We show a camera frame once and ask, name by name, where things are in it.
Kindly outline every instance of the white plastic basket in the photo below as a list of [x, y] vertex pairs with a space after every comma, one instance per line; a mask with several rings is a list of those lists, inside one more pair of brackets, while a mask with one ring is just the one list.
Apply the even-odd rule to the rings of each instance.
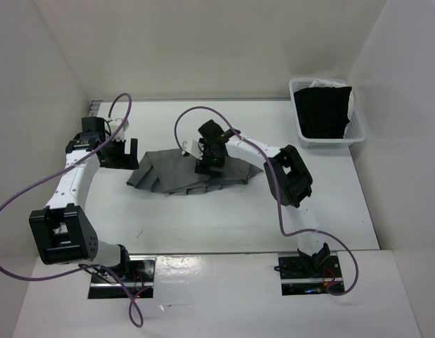
[[[348, 83], [344, 80], [340, 79], [329, 79], [320, 77], [321, 80], [329, 80], [344, 83], [347, 85]], [[304, 149], [309, 148], [335, 148], [338, 146], [350, 146], [352, 143], [363, 142], [366, 138], [365, 128], [363, 127], [362, 120], [360, 117], [360, 111], [357, 107], [356, 102], [353, 103], [353, 115], [352, 119], [347, 125], [346, 132], [342, 139], [308, 139], [303, 136], [301, 126], [299, 124], [299, 116], [297, 114], [296, 102], [294, 101], [294, 93], [304, 89], [309, 88], [311, 83], [316, 80], [314, 77], [303, 77], [298, 79], [292, 79], [289, 82], [289, 93], [291, 95], [291, 102], [293, 104], [293, 111], [296, 118], [296, 127], [297, 133], [299, 135], [299, 143], [301, 147]]]

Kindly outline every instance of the white cloth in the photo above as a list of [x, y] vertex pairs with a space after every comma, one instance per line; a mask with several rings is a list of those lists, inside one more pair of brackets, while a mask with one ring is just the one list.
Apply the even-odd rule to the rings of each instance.
[[[310, 85], [310, 88], [313, 88], [313, 87], [334, 87], [334, 88], [341, 88], [341, 87], [349, 87], [349, 86], [347, 84], [340, 83], [340, 82], [316, 79]], [[353, 102], [354, 102], [353, 91], [351, 91], [351, 94], [349, 95], [349, 102], [348, 102], [348, 105], [347, 105], [347, 118], [349, 119], [349, 121], [352, 119]]]

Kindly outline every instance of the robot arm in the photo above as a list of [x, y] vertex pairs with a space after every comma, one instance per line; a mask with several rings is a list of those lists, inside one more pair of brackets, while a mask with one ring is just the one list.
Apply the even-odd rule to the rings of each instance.
[[[202, 136], [198, 142], [191, 140], [182, 145], [185, 155], [191, 154], [197, 158], [196, 173], [219, 176], [226, 156], [240, 158], [265, 169], [271, 194], [275, 198], [274, 178], [265, 157], [240, 138], [243, 137], [259, 146], [269, 158], [279, 185], [280, 203], [297, 230], [318, 227], [310, 197], [313, 179], [294, 146], [279, 148], [250, 139], [239, 131], [239, 136], [231, 130], [224, 132], [213, 120], [202, 125], [198, 131]], [[298, 247], [299, 254], [311, 268], [319, 267], [330, 255], [329, 247], [318, 234], [298, 236]]]
[[[82, 119], [82, 132], [66, 146], [66, 167], [74, 165], [106, 140], [105, 124], [112, 134], [120, 121]], [[125, 247], [100, 242], [84, 207], [99, 167], [138, 168], [136, 139], [131, 140], [130, 154], [125, 154], [126, 127], [102, 151], [65, 173], [45, 207], [31, 212], [30, 227], [45, 264], [92, 261], [105, 266], [121, 265], [125, 269], [128, 259]]]

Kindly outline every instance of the glossy white surface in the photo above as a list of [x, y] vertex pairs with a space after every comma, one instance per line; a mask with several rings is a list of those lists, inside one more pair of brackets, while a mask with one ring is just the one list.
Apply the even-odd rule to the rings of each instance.
[[[0, 1], [0, 204], [63, 167], [64, 147], [87, 101], [31, 0]], [[31, 275], [37, 252], [28, 225], [56, 182], [0, 215], [0, 263]], [[11, 337], [27, 283], [0, 273], [0, 338]]]
[[353, 149], [379, 241], [435, 337], [435, 0], [388, 1], [349, 80], [370, 136]]
[[[340, 253], [346, 284], [353, 263]], [[352, 293], [282, 296], [275, 254], [160, 256], [153, 299], [138, 303], [142, 329], [128, 319], [127, 299], [87, 300], [89, 275], [32, 283], [14, 338], [27, 337], [340, 337], [418, 338], [396, 262], [389, 251], [356, 252], [360, 279]], [[60, 273], [38, 260], [34, 276]]]
[[385, 0], [34, 2], [89, 99], [228, 99], [346, 78]]
[[[126, 137], [139, 140], [139, 159], [146, 151], [173, 149], [173, 125], [192, 106], [224, 113], [247, 136], [273, 146], [298, 144], [289, 101], [134, 102]], [[110, 104], [101, 104], [99, 115]], [[126, 103], [116, 106], [122, 117]], [[197, 129], [212, 113], [192, 111], [179, 124], [179, 137], [198, 139]], [[301, 150], [314, 182], [313, 205], [321, 230], [341, 238], [352, 249], [378, 249], [369, 213], [349, 150]], [[86, 204], [99, 239], [124, 244], [145, 254], [295, 251], [296, 238], [280, 234], [277, 209], [265, 173], [248, 185], [196, 196], [163, 196], [125, 185], [129, 170], [100, 168]], [[285, 228], [293, 225], [284, 212]], [[340, 246], [329, 240], [331, 249]]]

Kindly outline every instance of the gray towel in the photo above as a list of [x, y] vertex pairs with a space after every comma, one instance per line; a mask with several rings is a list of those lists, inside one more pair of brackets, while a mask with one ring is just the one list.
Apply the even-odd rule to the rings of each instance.
[[127, 185], [136, 189], [164, 194], [203, 194], [247, 184], [262, 170], [238, 158], [226, 158], [221, 177], [199, 175], [194, 172], [196, 159], [184, 157], [178, 149], [149, 151], [144, 154]]

